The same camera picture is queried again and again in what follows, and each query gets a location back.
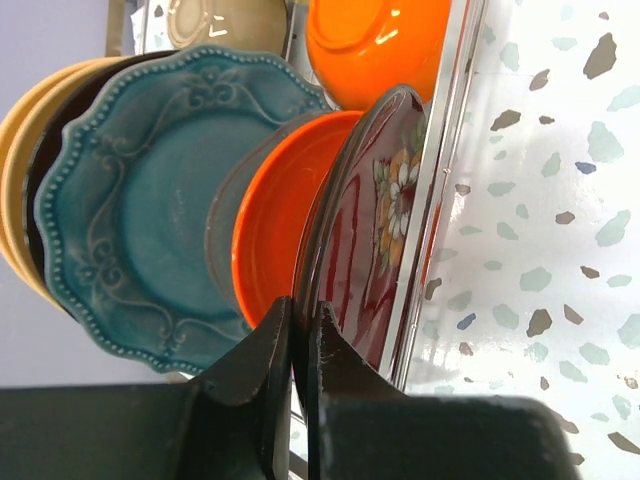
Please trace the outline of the orange plate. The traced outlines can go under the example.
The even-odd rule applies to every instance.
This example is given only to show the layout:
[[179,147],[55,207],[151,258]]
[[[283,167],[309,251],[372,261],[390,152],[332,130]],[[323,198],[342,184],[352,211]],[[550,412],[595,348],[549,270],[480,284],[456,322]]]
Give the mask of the orange plate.
[[363,113],[338,111],[296,128],[271,150],[251,180],[231,243],[234,293],[255,329],[273,301],[291,294],[311,206]]

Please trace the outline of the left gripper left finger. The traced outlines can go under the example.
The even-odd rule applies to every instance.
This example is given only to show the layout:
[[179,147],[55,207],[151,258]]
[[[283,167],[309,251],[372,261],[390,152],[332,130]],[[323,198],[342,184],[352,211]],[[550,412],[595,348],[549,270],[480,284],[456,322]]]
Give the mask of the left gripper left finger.
[[284,479],[291,301],[179,384],[5,389],[5,479]]

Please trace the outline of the red floral plate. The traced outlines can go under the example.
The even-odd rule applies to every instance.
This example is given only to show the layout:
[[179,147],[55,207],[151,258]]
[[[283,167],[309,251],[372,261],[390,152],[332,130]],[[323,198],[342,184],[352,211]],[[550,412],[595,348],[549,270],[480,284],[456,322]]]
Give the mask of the red floral plate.
[[416,193],[426,111],[408,85],[388,90],[356,122],[321,183],[298,252],[295,315],[309,328],[329,303],[338,330],[381,365]]

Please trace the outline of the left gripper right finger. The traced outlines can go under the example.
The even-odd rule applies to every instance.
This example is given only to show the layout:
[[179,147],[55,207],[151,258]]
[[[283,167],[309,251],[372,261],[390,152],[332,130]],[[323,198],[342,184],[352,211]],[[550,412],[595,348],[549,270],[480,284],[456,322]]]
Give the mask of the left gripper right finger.
[[551,411],[523,397],[409,396],[342,337],[320,303],[309,338],[312,479],[576,479]]

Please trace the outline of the clear glass plate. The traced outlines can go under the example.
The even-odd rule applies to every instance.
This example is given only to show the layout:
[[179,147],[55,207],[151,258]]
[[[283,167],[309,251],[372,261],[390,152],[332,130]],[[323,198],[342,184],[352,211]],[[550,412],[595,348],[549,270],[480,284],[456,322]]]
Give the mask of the clear glass plate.
[[241,201],[258,168],[271,151],[297,128],[332,113],[324,109],[307,112],[278,127],[236,161],[217,189],[206,219],[204,249],[209,275],[218,293],[235,312],[240,307],[233,289],[231,243]]

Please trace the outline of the teal embossed plate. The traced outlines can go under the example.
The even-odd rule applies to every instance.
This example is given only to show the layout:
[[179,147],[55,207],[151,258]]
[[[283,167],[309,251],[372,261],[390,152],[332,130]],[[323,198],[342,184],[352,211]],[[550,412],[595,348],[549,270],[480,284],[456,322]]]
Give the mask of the teal embossed plate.
[[206,219],[227,174],[327,108],[281,57],[196,46],[114,75],[62,131],[34,199],[46,284],[106,352],[196,375],[248,333],[211,280]]

